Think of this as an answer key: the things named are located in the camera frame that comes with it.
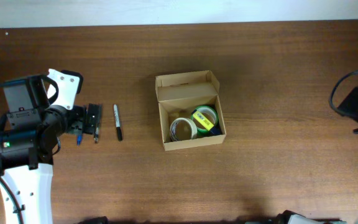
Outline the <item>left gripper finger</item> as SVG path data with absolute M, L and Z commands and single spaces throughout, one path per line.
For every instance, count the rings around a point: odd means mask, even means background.
M 88 109 L 87 106 L 83 106 L 83 121 L 82 121 L 82 133 L 87 134 L 86 120 L 87 120 Z
M 99 134 L 99 126 L 102 114 L 102 105 L 92 104 L 88 105 L 86 114 L 86 133 Z

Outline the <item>blue ballpoint pen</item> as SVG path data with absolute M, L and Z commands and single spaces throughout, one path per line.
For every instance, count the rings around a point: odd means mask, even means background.
M 76 137 L 76 145 L 77 145 L 77 146 L 80 146 L 80 145 L 81 145 L 82 139 L 83 139 L 83 135 L 82 135 L 82 134 L 77 135 L 77 137 Z

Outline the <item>dark grey pen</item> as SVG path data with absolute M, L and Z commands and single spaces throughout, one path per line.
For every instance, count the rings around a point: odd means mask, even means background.
M 103 106 L 98 105 L 97 115 L 95 116 L 96 121 L 95 121 L 95 130 L 94 130 L 94 142 L 96 144 L 99 143 L 99 127 L 100 127 L 100 119 L 101 119 L 102 110 L 103 110 Z

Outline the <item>white tape roll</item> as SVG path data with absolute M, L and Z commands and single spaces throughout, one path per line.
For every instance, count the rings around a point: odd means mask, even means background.
M 190 118 L 177 118 L 170 125 L 172 141 L 186 141 L 197 137 L 196 124 Z

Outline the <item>yellow highlighter marker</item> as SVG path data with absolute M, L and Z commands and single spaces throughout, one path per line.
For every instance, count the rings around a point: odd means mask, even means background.
M 194 110 L 192 112 L 192 118 L 197 120 L 209 133 L 212 135 L 220 135 L 222 132 L 212 123 L 202 112 Z

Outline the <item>green tape roll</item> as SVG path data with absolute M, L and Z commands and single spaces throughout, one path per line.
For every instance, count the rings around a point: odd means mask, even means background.
M 209 106 L 199 106 L 191 114 L 191 119 L 195 122 L 198 132 L 201 135 L 221 134 L 217 125 L 219 117 L 217 112 Z

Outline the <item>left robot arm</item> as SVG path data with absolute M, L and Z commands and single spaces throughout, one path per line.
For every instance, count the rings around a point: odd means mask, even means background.
M 0 190 L 6 223 L 52 223 L 53 156 L 59 137 L 99 141 L 102 106 L 75 106 L 83 76 L 62 70 L 0 84 L 9 107 L 0 118 Z

